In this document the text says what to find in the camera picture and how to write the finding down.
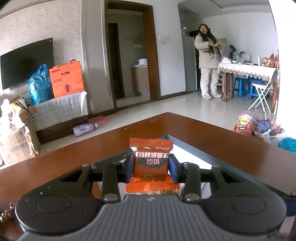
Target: beige coat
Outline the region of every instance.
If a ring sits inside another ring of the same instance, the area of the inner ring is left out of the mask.
[[[211,55],[208,52],[209,51],[209,41],[203,42],[201,35],[197,35],[195,38],[195,47],[199,50],[200,53],[200,64],[199,68],[205,68],[205,69],[215,69],[218,68],[218,65],[221,61],[220,56],[218,54],[217,49],[214,47],[215,53]]]

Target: lace trim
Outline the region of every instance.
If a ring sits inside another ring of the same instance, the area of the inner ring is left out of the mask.
[[[238,74],[238,75],[243,75],[243,76],[247,76],[247,77],[254,77],[255,79],[262,79],[265,81],[269,81],[270,77],[269,76],[265,76],[265,75],[258,75],[258,74],[253,74],[253,73],[249,73],[249,72],[243,72],[243,71],[239,71],[239,70],[235,70],[235,69],[227,69],[227,68],[218,68],[217,69],[218,73],[222,73],[222,72],[226,72],[226,73],[230,73],[230,74]]]

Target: purple bottle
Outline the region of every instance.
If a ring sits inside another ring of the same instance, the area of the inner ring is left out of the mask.
[[[73,131],[74,131],[74,135],[79,137],[85,133],[92,132],[95,128],[98,128],[98,127],[99,127],[98,123],[95,123],[95,124],[87,123],[80,126],[75,126],[73,128]]]

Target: tiled floor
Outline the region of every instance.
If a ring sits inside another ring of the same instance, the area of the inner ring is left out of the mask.
[[[98,129],[93,130],[91,133],[84,134],[80,137],[72,135],[44,144],[41,154],[165,112],[176,113],[233,130],[237,123],[238,115],[242,111],[247,110],[254,101],[254,98],[249,100],[247,96],[235,96],[227,102],[223,102],[222,99],[217,98],[208,101],[201,97],[200,92],[193,92],[184,96],[126,109],[110,115],[107,117],[109,120],[108,123],[99,126]]]
[[[150,95],[120,98],[116,100],[116,104],[117,104],[117,107],[122,107],[122,106],[139,103],[146,100],[150,100]]]

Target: gray ribbed surface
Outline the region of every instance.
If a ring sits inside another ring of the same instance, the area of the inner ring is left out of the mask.
[[[198,205],[176,195],[126,195],[118,204],[106,204],[83,229],[60,237],[26,232],[17,241],[264,241],[266,236],[245,237],[212,224]]]

